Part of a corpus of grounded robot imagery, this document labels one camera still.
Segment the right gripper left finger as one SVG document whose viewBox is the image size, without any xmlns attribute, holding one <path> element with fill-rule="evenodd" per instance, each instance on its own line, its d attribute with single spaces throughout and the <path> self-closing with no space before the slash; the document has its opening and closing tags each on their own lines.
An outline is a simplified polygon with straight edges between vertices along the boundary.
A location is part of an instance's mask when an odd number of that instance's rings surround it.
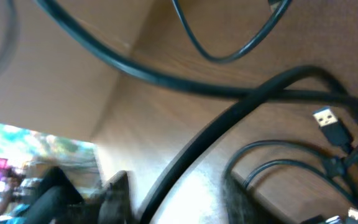
<svg viewBox="0 0 358 224">
<path fill-rule="evenodd" d="M 99 209 L 98 224 L 126 224 L 131 221 L 128 173 L 119 171 L 108 182 Z"/>
</svg>

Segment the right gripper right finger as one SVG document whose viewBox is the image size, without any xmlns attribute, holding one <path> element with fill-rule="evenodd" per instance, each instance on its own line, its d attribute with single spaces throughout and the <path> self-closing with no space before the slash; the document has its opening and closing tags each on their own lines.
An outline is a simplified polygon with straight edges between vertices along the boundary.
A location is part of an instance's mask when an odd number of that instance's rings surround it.
<svg viewBox="0 0 358 224">
<path fill-rule="evenodd" d="M 230 224 L 274 224 L 278 219 L 247 195 L 245 188 L 232 175 L 222 180 L 223 202 Z"/>
</svg>

